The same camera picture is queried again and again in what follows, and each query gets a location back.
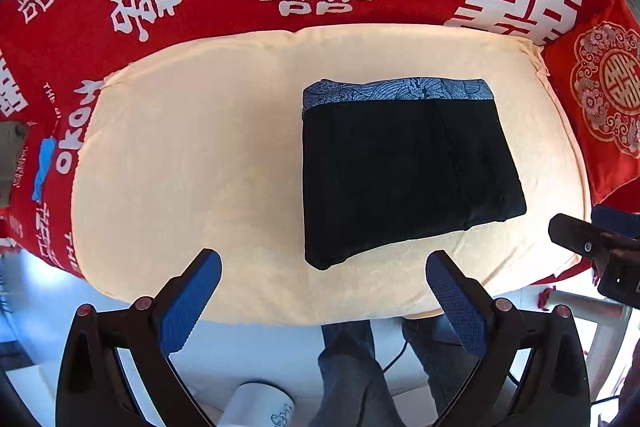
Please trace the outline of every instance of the folded garment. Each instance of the folded garment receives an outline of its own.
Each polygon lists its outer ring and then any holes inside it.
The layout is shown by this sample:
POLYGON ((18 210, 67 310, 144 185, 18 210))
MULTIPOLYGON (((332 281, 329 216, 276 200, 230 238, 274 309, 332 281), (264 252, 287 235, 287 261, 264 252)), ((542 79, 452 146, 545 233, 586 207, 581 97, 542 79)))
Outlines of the folded garment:
POLYGON ((483 80, 322 80, 303 95, 305 259, 505 221, 526 202, 483 80))

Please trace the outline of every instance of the metal screw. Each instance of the metal screw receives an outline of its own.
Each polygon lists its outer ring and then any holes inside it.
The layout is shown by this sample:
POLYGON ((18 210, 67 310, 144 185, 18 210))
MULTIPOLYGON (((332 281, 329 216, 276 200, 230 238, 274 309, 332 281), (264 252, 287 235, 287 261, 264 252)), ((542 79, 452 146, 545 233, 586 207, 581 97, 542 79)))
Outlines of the metal screw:
POLYGON ((136 301, 136 309, 137 310, 148 310, 151 308, 151 304, 153 304, 153 299, 151 297, 141 297, 136 301))
POLYGON ((498 308, 501 312, 508 312, 509 310, 511 310, 511 308, 513 308, 513 304, 511 304, 511 301, 509 299, 497 299, 495 301, 495 307, 498 308))
POLYGON ((78 317, 86 317, 89 313, 91 313, 91 304, 83 304, 78 308, 76 312, 78 317))
POLYGON ((558 308, 556 308, 556 310, 558 311, 558 315, 560 315, 565 319, 568 319, 569 317, 571 317, 571 310, 564 304, 560 304, 558 308))

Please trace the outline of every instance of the beige cushion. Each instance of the beige cushion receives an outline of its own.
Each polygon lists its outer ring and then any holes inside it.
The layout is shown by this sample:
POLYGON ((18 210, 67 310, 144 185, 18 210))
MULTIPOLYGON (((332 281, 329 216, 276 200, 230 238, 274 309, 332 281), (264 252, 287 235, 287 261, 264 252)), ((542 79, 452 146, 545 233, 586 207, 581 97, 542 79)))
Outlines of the beige cushion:
POLYGON ((424 263, 440 248, 494 294, 558 271, 575 259, 551 244, 548 220, 584 218, 590 205, 539 51, 461 28, 347 25, 203 39, 139 60, 108 78, 80 152, 72 222, 82 272, 132 301, 213 248, 223 277, 204 318, 306 325, 433 314, 424 263), (317 271, 303 248, 302 91, 320 78, 404 76, 487 81, 527 213, 317 271))

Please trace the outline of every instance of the blue denim pant leg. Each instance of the blue denim pant leg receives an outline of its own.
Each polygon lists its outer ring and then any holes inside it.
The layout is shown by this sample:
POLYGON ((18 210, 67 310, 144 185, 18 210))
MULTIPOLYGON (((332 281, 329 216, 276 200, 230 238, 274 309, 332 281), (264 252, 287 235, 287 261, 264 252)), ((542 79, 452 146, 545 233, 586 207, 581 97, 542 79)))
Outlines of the blue denim pant leg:
POLYGON ((322 336, 324 396, 309 426, 405 427, 376 362, 369 321, 325 325, 322 336))
MULTIPOLYGON (((479 359, 460 345, 446 315, 415 321, 403 319, 402 336, 409 342, 427 374, 431 396, 440 415, 479 359)), ((495 425, 506 416, 515 391, 516 386, 507 379, 484 425, 495 425)))

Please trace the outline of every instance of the white cylinder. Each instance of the white cylinder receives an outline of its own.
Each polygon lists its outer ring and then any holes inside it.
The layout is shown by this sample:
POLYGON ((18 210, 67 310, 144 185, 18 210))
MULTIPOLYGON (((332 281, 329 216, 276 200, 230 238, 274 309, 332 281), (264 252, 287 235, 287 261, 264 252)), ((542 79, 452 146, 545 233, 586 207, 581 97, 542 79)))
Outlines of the white cylinder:
POLYGON ((265 383, 246 383, 236 389, 218 427, 289 427, 293 400, 265 383))

